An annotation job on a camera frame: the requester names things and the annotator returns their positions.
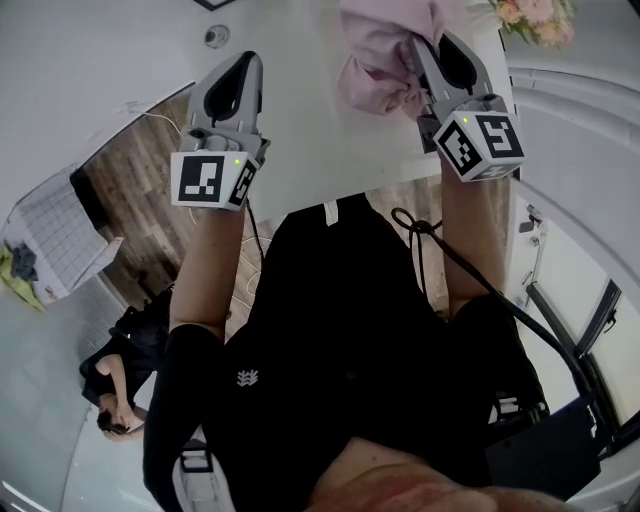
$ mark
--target black shirt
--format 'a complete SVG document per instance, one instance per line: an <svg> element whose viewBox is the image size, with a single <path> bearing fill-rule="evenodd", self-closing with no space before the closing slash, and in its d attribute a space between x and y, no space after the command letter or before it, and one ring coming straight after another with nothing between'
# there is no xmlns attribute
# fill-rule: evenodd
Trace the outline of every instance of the black shirt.
<svg viewBox="0 0 640 512"><path fill-rule="evenodd" d="M82 396L92 404L100 406L101 395L116 392L111 375L102 375L96 369L96 363L110 354L118 354L122 358L127 379L127 400L133 408L136 393L155 368L153 362L142 351L122 336L112 337L104 347L80 365L80 374L85 378Z"/></svg>
<svg viewBox="0 0 640 512"><path fill-rule="evenodd" d="M358 436L487 484L483 429L498 381L541 391L513 318L485 297L447 324L420 292L409 249L363 198L288 216L267 253L248 323L226 345L175 329L158 373L145 483L180 510L171 471L202 425L237 512L301 511Z"/></svg>

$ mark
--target hand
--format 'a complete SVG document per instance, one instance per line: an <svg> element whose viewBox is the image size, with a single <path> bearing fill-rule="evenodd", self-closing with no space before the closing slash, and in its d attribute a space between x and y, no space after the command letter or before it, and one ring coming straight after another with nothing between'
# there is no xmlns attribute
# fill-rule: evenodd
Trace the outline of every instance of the hand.
<svg viewBox="0 0 640 512"><path fill-rule="evenodd" d="M105 432L104 437L114 443L122 443L129 440L129 434L114 434L113 432Z"/></svg>
<svg viewBox="0 0 640 512"><path fill-rule="evenodd" d="M119 420L118 423L122 423L125 427L130 427L131 424L135 421L133 410L127 402L122 404L118 403L116 414Z"/></svg>

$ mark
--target green cloth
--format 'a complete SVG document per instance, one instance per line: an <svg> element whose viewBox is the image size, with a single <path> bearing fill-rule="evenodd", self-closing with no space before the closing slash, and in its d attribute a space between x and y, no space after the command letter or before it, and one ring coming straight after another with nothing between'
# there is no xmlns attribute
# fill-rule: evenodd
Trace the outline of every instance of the green cloth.
<svg viewBox="0 0 640 512"><path fill-rule="evenodd" d="M0 279L18 296L24 300L29 306L41 313L47 310L36 297L33 291L33 284L23 281L19 277L11 276L11 263L13 262L13 253L6 243L2 244L2 252L0 252Z"/></svg>

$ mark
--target wooden floor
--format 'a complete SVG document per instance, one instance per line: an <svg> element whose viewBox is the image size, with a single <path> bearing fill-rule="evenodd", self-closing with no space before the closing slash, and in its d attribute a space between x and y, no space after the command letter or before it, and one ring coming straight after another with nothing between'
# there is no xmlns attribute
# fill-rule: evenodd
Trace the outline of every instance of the wooden floor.
<svg viewBox="0 0 640 512"><path fill-rule="evenodd" d="M163 115L181 127L186 118L189 91L184 91L150 111ZM179 146L179 135L167 120L142 116L111 140L84 166L85 171L108 217L102 235L111 240L123 236L124 243L105 275L124 300L135 307L143 305L146 295L138 285L140 272L146 282L160 291L176 278L195 224L189 210L171 206L169 156ZM509 211L509 180L492 182L494 214L503 247L506 246ZM372 206L391 219L391 209L402 206L414 214L436 222L441 218L440 177L434 176L402 183L367 193ZM193 211L197 221L197 210ZM261 243L269 241L282 219L258 225ZM406 232L396 227L408 240ZM247 319L253 303L259 275L260 257L245 223L242 258L236 277L236 289L227 322L227 336ZM442 254L430 239L423 247L429 299L435 309L446 309L447 290ZM299 300L304 300L304 289Z"/></svg>

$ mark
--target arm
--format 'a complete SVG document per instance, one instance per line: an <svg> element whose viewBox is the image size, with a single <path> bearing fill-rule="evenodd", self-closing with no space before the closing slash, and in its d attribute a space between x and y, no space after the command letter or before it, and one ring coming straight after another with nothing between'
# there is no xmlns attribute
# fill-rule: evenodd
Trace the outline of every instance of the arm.
<svg viewBox="0 0 640 512"><path fill-rule="evenodd" d="M133 430L127 432L126 434L114 434L113 432L105 432L104 437L106 437L109 441L114 441L116 443L123 443L125 441L135 441L136 439L144 438L144 422L147 419L147 411L142 409L141 407L134 407L133 414L136 418L138 418L142 424L138 425Z"/></svg>
<svg viewBox="0 0 640 512"><path fill-rule="evenodd" d="M127 400L127 378L124 373L124 364L122 364L120 354L104 356L96 363L96 370L102 375L111 375L113 387L116 389L116 396L118 397L118 408L122 407L123 412L127 413L126 416L130 416L128 411L125 410L129 407L129 401Z"/></svg>
<svg viewBox="0 0 640 512"><path fill-rule="evenodd" d="M201 325L224 341L224 327L236 281L244 208L206 210L178 274L169 328Z"/></svg>
<svg viewBox="0 0 640 512"><path fill-rule="evenodd" d="M442 158L443 238L474 265L498 290L504 285L504 259L491 210L487 184L460 181ZM449 289L449 314L453 318L467 302L487 295L484 287L444 256Z"/></svg>

